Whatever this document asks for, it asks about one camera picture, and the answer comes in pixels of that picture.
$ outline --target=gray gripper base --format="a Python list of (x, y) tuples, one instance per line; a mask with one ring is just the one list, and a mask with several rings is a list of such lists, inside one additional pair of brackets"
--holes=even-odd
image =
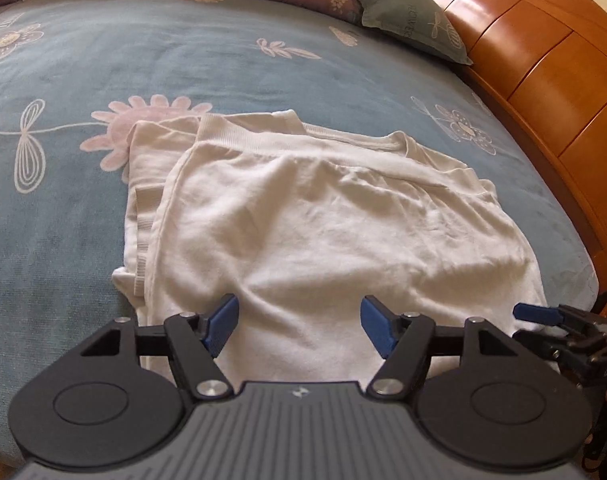
[(456, 462), (423, 436), (402, 405), (368, 400), (356, 383), (248, 383), (234, 399), (198, 406), (170, 444), (141, 462), (93, 473), (63, 472), (32, 462), (14, 476), (14, 480), (516, 478), (586, 479), (570, 464), (515, 475)]

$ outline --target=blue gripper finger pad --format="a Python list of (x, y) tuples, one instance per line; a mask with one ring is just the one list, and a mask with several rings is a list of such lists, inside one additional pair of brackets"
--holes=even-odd
[(512, 310), (513, 316), (521, 321), (530, 321), (540, 325), (557, 326), (563, 323), (563, 314), (558, 308), (517, 303)]
[(218, 357), (228, 338), (237, 328), (238, 299), (237, 296), (223, 303), (217, 310), (208, 316), (208, 335), (203, 339), (203, 345), (212, 357)]
[(397, 346), (397, 339), (392, 335), (392, 323), (367, 298), (363, 298), (361, 301), (361, 326), (375, 345), (379, 355), (387, 359)]

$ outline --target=folded white clothing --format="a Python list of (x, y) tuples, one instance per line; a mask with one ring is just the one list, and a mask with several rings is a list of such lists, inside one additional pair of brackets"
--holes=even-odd
[(402, 132), (358, 136), (288, 110), (141, 121), (131, 134), (114, 282), (141, 324), (236, 294), (239, 324), (218, 358), (235, 386), (367, 384), (381, 358), (360, 327), (366, 294), (506, 333), (523, 326), (515, 303), (545, 304), (535, 255), (492, 183)]

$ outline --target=white flower pattern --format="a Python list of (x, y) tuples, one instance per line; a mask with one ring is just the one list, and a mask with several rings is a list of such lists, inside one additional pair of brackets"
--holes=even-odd
[(338, 10), (341, 14), (343, 13), (343, 6), (347, 3), (347, 0), (330, 0), (330, 5), (334, 10)]
[(0, 36), (0, 60), (9, 56), (18, 46), (32, 43), (43, 37), (42, 31), (36, 30), (39, 27), (41, 27), (40, 23), (33, 23), (19, 30), (10, 30), (2, 34)]
[(437, 117), (430, 113), (430, 110), (420, 99), (411, 96), (410, 99), (415, 105), (415, 110), (423, 115), (429, 116), (452, 140), (461, 142), (461, 140), (471, 140), (484, 152), (490, 155), (496, 155), (497, 150), (492, 145), (492, 139), (486, 132), (472, 126), (471, 122), (458, 110), (447, 110), (442, 105), (435, 105), (436, 110), (442, 117)]
[(268, 43), (265, 38), (259, 38), (256, 40), (256, 44), (260, 47), (261, 52), (270, 57), (280, 56), (292, 59), (292, 54), (294, 54), (295, 56), (305, 57), (307, 59), (321, 59), (321, 56), (317, 56), (316, 54), (302, 48), (285, 46), (284, 41), (271, 41)]
[(463, 42), (461, 41), (461, 38), (459, 37), (459, 33), (456, 31), (456, 29), (451, 25), (451, 23), (448, 20), (445, 20), (445, 25), (442, 25), (441, 21), (442, 21), (441, 14), (439, 12), (435, 12), (435, 21), (429, 22), (429, 25), (433, 26), (432, 34), (431, 34), (433, 39), (437, 38), (437, 36), (439, 35), (439, 29), (442, 29), (442, 30), (446, 31), (446, 34), (448, 35), (448, 39), (450, 40), (450, 43), (452, 43), (453, 47), (461, 48), (463, 46)]

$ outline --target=bed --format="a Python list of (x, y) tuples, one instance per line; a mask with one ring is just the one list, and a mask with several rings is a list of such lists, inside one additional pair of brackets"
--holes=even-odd
[[(594, 306), (607, 14), (591, 0), (434, 1), (472, 66), (360, 27), (357, 0), (0, 0), (1, 462), (20, 463), (14, 392), (131, 313), (110, 274), (138, 120), (294, 107), (338, 130), (403, 130), (495, 184), (549, 304)], [(463, 127), (477, 136), (453, 135)]]

